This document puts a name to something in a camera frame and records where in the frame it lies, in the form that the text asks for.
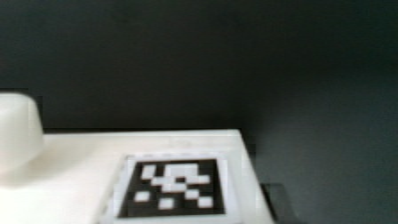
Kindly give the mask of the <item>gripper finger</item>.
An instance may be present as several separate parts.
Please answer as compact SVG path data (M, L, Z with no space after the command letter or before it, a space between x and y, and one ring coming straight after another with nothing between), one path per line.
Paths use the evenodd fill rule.
M261 184L261 191L275 224L300 224L284 186L278 183Z

